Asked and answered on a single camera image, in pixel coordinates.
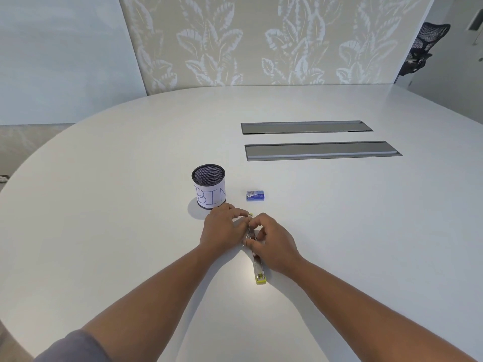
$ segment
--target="rectangular table slot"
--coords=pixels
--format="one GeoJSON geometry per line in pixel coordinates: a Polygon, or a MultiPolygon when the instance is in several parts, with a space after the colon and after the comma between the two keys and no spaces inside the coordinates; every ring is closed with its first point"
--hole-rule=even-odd
{"type": "Polygon", "coordinates": [[[372,132],[363,121],[242,123],[243,134],[372,132]]]}
{"type": "Polygon", "coordinates": [[[386,141],[245,145],[247,161],[402,156],[386,141]]]}

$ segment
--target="chair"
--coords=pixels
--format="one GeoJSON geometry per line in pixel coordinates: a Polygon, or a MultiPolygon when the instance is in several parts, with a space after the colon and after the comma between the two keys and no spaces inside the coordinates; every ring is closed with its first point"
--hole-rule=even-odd
{"type": "Polygon", "coordinates": [[[432,56],[429,50],[440,41],[450,30],[450,24],[435,25],[423,23],[416,40],[411,47],[399,76],[412,74],[426,65],[426,60],[432,56]]]}

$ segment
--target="gray sleeve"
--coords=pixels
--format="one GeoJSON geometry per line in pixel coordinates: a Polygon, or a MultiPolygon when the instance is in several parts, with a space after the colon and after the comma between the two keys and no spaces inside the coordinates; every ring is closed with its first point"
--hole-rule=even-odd
{"type": "Polygon", "coordinates": [[[98,341],[83,330],[69,333],[34,359],[34,362],[67,361],[110,362],[110,359],[98,341]]]}

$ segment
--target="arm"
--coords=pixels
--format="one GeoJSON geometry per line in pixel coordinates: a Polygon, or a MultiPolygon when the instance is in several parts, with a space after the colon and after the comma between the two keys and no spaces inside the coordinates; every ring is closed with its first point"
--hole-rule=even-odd
{"type": "Polygon", "coordinates": [[[114,361],[156,361],[213,262],[241,242],[248,212],[223,204],[205,219],[200,245],[116,301],[82,329],[114,361]]]}
{"type": "Polygon", "coordinates": [[[265,243],[246,239],[244,245],[269,268],[292,278],[362,362],[475,362],[429,330],[306,261],[290,233],[273,218],[262,213],[249,225],[263,226],[258,240],[265,243]]]}

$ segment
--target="floor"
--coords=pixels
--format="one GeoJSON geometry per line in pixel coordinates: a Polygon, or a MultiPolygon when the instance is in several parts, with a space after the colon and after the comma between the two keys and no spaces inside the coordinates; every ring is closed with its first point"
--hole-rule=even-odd
{"type": "MultiPolygon", "coordinates": [[[[70,124],[0,126],[0,175],[12,176],[33,152],[69,126],[70,124]]],[[[3,187],[4,184],[0,184],[0,191],[3,187]]],[[[15,341],[0,321],[0,362],[32,360],[32,356],[15,341]]]]}

